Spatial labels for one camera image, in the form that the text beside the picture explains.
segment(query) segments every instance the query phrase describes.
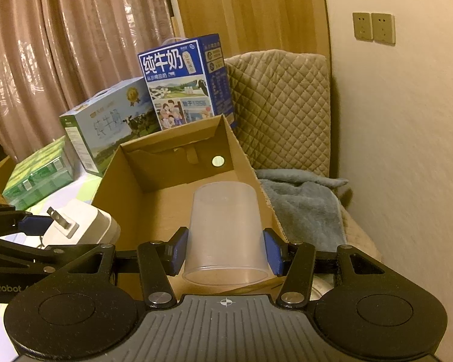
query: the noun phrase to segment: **wall socket plate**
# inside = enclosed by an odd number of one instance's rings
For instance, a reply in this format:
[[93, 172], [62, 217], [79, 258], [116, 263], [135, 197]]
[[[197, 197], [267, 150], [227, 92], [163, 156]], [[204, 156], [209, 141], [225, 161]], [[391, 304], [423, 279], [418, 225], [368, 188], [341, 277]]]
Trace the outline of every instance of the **wall socket plate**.
[[372, 23], [369, 12], [353, 12], [354, 36], [357, 40], [372, 41]]
[[394, 45], [396, 43], [396, 27], [394, 15], [390, 13], [372, 13], [372, 36], [375, 41]]

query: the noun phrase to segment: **quilted blanket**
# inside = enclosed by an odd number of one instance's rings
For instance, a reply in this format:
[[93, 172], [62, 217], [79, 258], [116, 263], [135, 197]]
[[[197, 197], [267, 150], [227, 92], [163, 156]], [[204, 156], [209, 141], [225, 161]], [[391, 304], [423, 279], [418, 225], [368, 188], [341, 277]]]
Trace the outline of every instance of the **quilted blanket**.
[[329, 69], [320, 54], [283, 50], [227, 58], [236, 136], [254, 169], [329, 175]]

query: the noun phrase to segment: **white power adapter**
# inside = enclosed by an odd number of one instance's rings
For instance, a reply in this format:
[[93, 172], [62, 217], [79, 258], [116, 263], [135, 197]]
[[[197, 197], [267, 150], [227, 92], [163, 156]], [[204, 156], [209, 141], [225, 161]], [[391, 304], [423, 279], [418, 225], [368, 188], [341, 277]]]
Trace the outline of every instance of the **white power adapter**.
[[50, 208], [47, 213], [54, 222], [42, 238], [44, 246], [114, 244], [121, 233], [111, 215], [77, 199], [57, 210]]

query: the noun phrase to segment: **round black disc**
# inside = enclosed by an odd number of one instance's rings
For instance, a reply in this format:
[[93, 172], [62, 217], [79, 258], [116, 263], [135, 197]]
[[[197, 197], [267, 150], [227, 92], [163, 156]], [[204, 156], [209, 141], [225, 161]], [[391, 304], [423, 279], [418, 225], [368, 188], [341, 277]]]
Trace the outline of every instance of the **round black disc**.
[[317, 302], [314, 319], [331, 344], [359, 358], [409, 359], [431, 352], [446, 313], [428, 292], [404, 287], [338, 286]]
[[4, 315], [15, 346], [38, 358], [68, 360], [98, 354], [125, 338], [137, 320], [133, 299], [112, 284], [84, 277], [17, 295]]

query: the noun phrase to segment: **curtain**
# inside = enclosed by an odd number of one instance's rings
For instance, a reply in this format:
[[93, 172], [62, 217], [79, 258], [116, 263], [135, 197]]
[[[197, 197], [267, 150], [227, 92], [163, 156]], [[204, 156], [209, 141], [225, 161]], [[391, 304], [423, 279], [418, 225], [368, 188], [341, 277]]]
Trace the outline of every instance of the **curtain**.
[[64, 134], [58, 116], [140, 76], [173, 36], [168, 0], [0, 0], [0, 143], [19, 161]]

